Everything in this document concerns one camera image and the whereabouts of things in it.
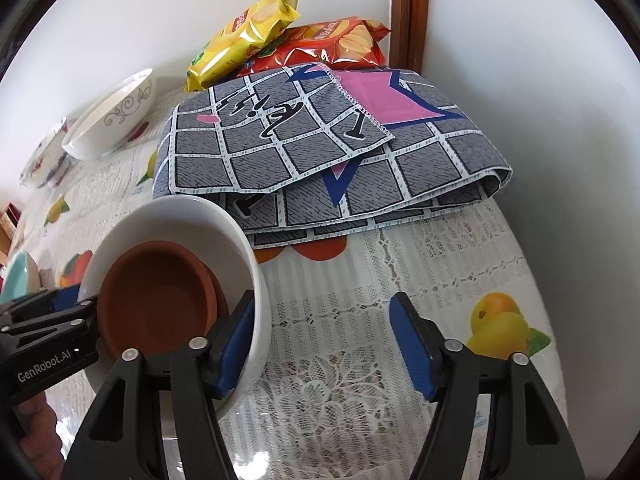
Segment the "person's left hand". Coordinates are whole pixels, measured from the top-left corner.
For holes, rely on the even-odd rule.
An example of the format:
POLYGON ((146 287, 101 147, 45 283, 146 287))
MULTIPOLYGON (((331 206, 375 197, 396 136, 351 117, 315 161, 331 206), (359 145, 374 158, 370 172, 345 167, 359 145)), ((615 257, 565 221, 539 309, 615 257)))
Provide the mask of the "person's left hand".
POLYGON ((58 418, 44 392, 22 403, 18 409, 30 416, 29 430, 21 440, 22 451, 43 479, 59 479, 64 467, 62 441, 55 431, 58 418))

